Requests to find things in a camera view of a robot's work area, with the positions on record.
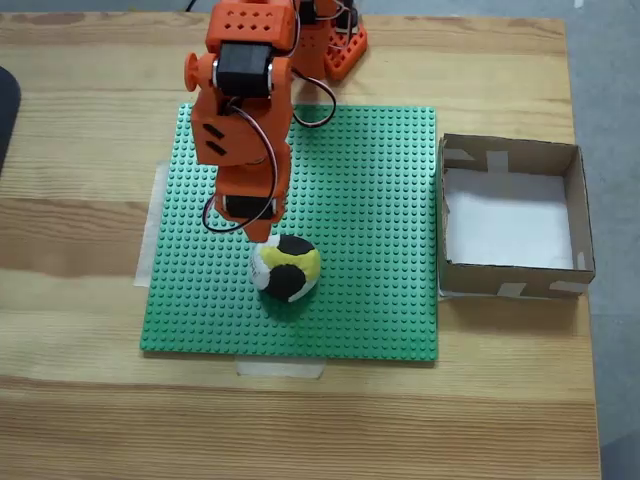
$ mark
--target masking tape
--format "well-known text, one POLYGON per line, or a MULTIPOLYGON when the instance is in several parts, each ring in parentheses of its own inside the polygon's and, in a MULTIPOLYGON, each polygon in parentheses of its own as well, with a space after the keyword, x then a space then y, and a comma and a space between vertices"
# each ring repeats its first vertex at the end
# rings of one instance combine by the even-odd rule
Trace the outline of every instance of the masking tape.
POLYGON ((133 285, 136 287, 149 288, 149 285, 151 285, 151 272, 153 271, 153 260, 156 256, 158 231, 162 221, 162 205, 168 177, 169 162, 163 162, 156 168, 156 175, 151 188, 147 221, 144 224, 144 235, 142 236, 140 255, 138 256, 138 268, 133 280, 133 285))
POLYGON ((549 285, 549 290, 559 290, 561 292, 585 293, 589 290, 589 285, 585 283, 565 282, 558 280, 549 285))
POLYGON ((487 171, 490 173, 506 173, 509 171, 509 152, 487 151, 487 171))
POLYGON ((461 148, 445 148, 442 155, 445 160, 468 160, 471 162, 476 160, 461 148))
POLYGON ((325 358, 236 356, 238 375, 320 378, 325 358))
POLYGON ((519 297, 526 283, 503 283, 498 290, 499 297, 519 297))

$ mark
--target box wall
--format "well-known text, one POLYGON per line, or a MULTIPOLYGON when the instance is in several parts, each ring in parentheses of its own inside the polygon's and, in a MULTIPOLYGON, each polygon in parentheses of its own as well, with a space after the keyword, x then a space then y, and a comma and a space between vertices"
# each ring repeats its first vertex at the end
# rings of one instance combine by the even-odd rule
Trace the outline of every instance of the box wall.
POLYGON ((586 291, 595 273, 588 199, 582 156, 575 145, 445 134, 438 154, 438 270, 443 291, 498 295, 510 287, 518 295, 544 298, 576 297, 586 291), (564 176, 574 265, 584 252, 585 270, 555 270, 517 266, 453 264, 447 260, 448 207, 444 196, 447 168, 488 171, 487 151, 508 152, 508 171, 564 176))

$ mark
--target ball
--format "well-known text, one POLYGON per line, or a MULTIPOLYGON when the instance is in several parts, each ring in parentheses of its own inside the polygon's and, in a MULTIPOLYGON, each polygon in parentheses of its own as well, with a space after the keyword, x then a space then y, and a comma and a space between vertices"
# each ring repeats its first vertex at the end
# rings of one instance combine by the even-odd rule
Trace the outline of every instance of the ball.
POLYGON ((320 253, 307 240, 293 235, 271 235, 253 249, 251 281, 283 302, 295 302, 309 292, 320 277, 320 253))

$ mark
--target wooden table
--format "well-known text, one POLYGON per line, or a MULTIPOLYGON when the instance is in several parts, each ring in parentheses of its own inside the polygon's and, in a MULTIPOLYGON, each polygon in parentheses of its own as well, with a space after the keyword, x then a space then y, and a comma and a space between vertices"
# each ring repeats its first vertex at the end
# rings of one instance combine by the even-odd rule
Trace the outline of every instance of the wooden table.
MULTIPOLYGON (((239 377, 144 358, 132 285, 208 16, 5 15, 23 104, 0 180, 0 477, 593 479, 588 303, 440 303, 433 368, 239 377)), ((558 20, 369 17, 349 104, 432 105, 439 133, 571 142, 558 20)))

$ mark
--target cardboard box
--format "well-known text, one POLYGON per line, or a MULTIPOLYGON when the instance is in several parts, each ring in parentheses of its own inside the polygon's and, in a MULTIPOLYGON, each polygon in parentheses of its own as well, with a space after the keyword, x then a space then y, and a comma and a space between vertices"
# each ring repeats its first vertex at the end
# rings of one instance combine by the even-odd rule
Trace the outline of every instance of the cardboard box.
POLYGON ((443 294, 587 291, 595 260, 580 147, 445 134, 438 181, 443 294))

